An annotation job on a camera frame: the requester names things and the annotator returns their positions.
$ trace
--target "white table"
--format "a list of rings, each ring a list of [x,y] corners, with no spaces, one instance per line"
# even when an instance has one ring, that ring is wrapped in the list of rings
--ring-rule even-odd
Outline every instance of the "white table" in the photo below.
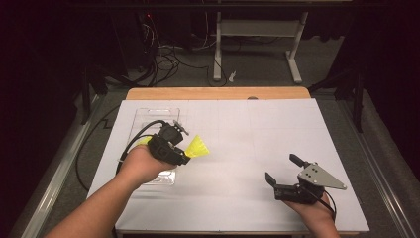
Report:
[[[143,185],[116,224],[119,234],[302,234],[298,215],[274,200],[265,182],[295,184],[301,168],[288,156],[317,162],[348,186],[327,190],[338,207],[342,234],[368,231],[366,219],[314,99],[126,100],[89,195],[110,180],[128,143],[138,108],[179,108],[189,137],[200,135],[210,154],[176,169],[174,185]]]

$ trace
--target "yellow shuttlecock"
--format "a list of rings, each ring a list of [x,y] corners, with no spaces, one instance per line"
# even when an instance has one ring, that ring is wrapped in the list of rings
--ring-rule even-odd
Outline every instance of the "yellow shuttlecock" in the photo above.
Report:
[[[192,139],[191,144],[189,144],[188,148],[185,150],[185,155],[189,158],[205,156],[209,153],[210,151],[198,135]]]
[[[147,136],[147,137],[143,138],[142,140],[137,141],[137,146],[140,146],[140,145],[147,145],[147,144],[148,144],[148,141],[149,141],[151,138],[152,138],[151,136]]]

